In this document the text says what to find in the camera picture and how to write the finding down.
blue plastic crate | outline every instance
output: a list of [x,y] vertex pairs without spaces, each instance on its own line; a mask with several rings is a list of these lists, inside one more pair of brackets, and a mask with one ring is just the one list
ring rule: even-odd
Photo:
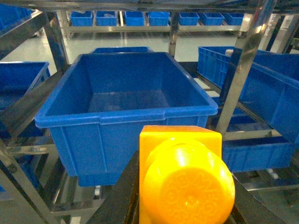
[[[0,63],[0,111],[50,77],[48,65],[48,62]],[[20,137],[42,134],[43,132],[35,127],[33,122],[20,134]],[[10,138],[10,134],[1,122],[0,138]]]
[[114,48],[96,48],[91,54],[98,53],[123,53],[123,52],[154,52],[149,47],[114,47]]
[[[231,58],[225,55],[227,49],[234,49],[234,47],[199,47],[197,72],[219,88],[222,88],[224,84]],[[259,60],[261,55],[267,57],[273,53],[259,50],[255,62]]]
[[145,125],[205,127],[217,108],[167,53],[86,54],[60,80],[36,125],[50,129],[70,176],[101,175],[97,185],[110,185]]
[[149,12],[149,24],[151,26],[168,26],[169,12]]
[[125,12],[127,26],[144,26],[144,15],[142,12]]
[[206,26],[220,26],[224,20],[221,13],[198,13],[200,21]]
[[97,11],[96,13],[97,26],[116,26],[117,19],[115,11]]
[[180,13],[179,24],[181,26],[196,26],[199,20],[197,13]]
[[283,137],[224,141],[222,159],[231,172],[288,167],[295,146]]
[[71,25],[75,27],[92,27],[93,26],[93,12],[86,11],[85,13],[72,12]]
[[25,18],[25,17],[28,17],[28,18],[31,17],[31,12],[32,11],[30,9],[18,7],[17,11],[18,11],[21,19]]
[[[213,98],[220,105],[219,98]],[[219,117],[212,118],[212,124]],[[259,123],[239,109],[235,109],[228,132],[270,130],[266,123]],[[222,159],[232,172],[245,172],[268,168],[288,167],[295,145],[283,137],[223,142]]]
[[0,4],[0,29],[4,29],[21,19],[18,9]]
[[223,13],[225,21],[230,26],[240,26],[243,22],[244,14],[242,13]]
[[[199,48],[198,72],[222,88],[230,61],[224,53],[233,48]],[[202,56],[202,50],[209,55]],[[243,104],[295,144],[299,143],[298,61],[299,55],[259,51],[240,96]]]

crate rim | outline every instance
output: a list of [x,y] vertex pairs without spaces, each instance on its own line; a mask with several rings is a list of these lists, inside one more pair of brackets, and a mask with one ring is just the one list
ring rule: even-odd
[[[42,127],[59,127],[59,126],[71,126],[79,124],[116,124],[116,123],[129,123],[129,122],[140,122],[140,119],[134,119],[138,117],[144,117],[146,120],[161,120],[172,117],[184,117],[186,115],[190,116],[210,116],[215,115],[218,112],[218,105],[211,97],[197,84],[197,82],[192,78],[192,76],[177,62],[174,58],[166,52],[124,52],[124,54],[157,54],[165,55],[169,58],[174,65],[184,74],[185,78],[189,79],[193,88],[195,88],[201,96],[205,99],[207,105],[201,106],[184,106],[184,107],[171,107],[171,108],[157,108],[157,109],[140,109],[140,110],[127,110],[127,111],[115,111],[115,112],[92,112],[92,113],[80,113],[80,114],[65,114],[65,115],[55,115],[46,116],[51,105],[54,103],[56,97],[48,98],[46,102],[41,107],[40,111],[35,117],[36,126]],[[119,53],[100,53],[99,55],[119,55]],[[60,93],[60,89],[65,84],[66,80],[72,74],[73,70],[76,68],[77,63],[82,57],[89,57],[91,54],[81,54],[79,55],[70,68],[66,71],[64,76],[61,78],[57,86],[52,92],[53,96],[57,96]],[[182,112],[182,108],[188,108],[187,112]],[[120,117],[125,117],[126,120],[119,121]]]

metal rail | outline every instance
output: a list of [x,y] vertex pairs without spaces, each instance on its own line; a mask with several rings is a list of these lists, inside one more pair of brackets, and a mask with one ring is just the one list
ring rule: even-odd
[[[100,0],[0,0],[0,3],[39,9],[41,11],[68,10],[125,10],[125,11],[186,11],[186,12],[234,12],[234,13],[254,13],[259,0],[251,0],[249,4],[235,3],[222,4],[224,1],[181,1],[148,3],[148,1],[138,1],[137,3],[111,3],[101,2]],[[296,0],[281,1],[274,9],[274,13],[295,14],[299,12],[299,3]]]

yellow plastic part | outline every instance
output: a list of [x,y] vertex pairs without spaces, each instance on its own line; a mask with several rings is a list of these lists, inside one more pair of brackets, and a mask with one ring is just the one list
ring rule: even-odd
[[145,126],[140,134],[140,224],[222,224],[235,201],[221,134]]

metal shelf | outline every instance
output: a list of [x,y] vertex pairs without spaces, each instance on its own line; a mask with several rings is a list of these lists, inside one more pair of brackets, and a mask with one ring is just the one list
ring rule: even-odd
[[[126,26],[123,18],[123,12],[117,13],[117,26],[96,26],[95,22],[92,27],[73,27],[67,19],[67,12],[62,11],[62,24],[67,37],[73,33],[119,33],[119,32],[165,32],[171,31],[171,26],[150,26],[149,20],[144,13],[144,26]],[[178,32],[223,32],[223,31],[239,31],[241,26],[229,26],[225,22],[221,26],[205,26],[198,24],[197,26],[178,26]]]

